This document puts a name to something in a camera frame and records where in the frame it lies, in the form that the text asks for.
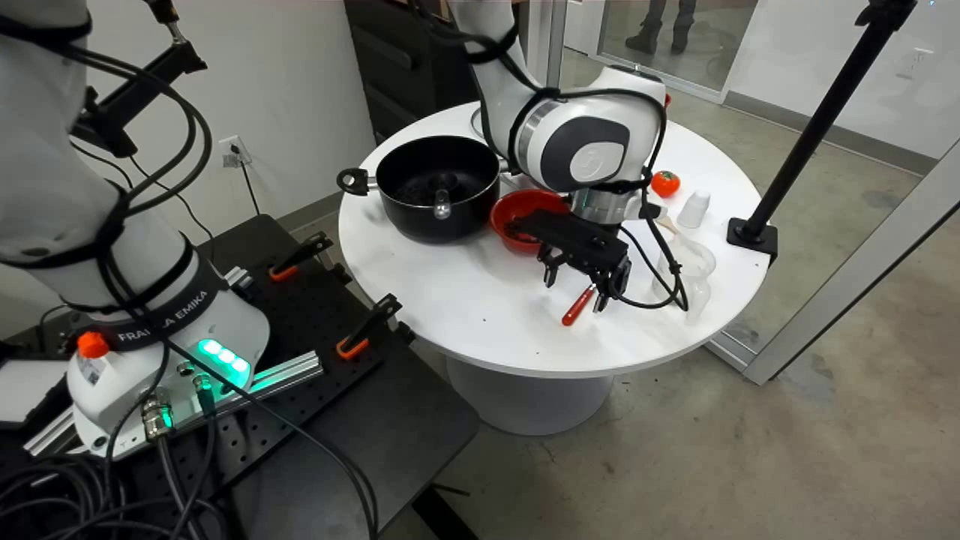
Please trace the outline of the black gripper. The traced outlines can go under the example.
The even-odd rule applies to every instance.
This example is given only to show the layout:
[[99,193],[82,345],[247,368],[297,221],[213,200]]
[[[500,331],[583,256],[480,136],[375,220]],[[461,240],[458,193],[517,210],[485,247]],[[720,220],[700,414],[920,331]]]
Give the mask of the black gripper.
[[597,286],[595,313],[603,313],[616,291],[627,289],[627,247],[603,225],[584,221],[576,214],[538,210],[519,220],[519,229],[541,240],[543,286],[553,289],[558,271],[569,265]]

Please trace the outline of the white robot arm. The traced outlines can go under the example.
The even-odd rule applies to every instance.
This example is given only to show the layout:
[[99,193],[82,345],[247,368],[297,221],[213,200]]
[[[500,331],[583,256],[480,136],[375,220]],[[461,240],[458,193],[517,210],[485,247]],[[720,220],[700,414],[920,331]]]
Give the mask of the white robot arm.
[[484,137],[527,179],[572,197],[567,215],[519,221],[543,242],[543,281],[569,265],[595,281],[597,306],[617,301],[630,278],[617,225],[659,156],[667,83],[605,67],[584,88],[547,88],[527,71],[510,0],[449,0],[449,11],[480,88]]

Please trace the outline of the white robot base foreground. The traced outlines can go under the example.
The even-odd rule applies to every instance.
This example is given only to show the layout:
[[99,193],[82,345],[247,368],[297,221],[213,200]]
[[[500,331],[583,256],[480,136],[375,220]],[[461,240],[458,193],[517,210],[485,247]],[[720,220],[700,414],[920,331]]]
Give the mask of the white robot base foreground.
[[270,320],[191,240],[72,150],[92,31],[86,0],[0,0],[0,259],[91,319],[67,389],[82,444],[124,455],[197,408],[196,375],[247,383]]

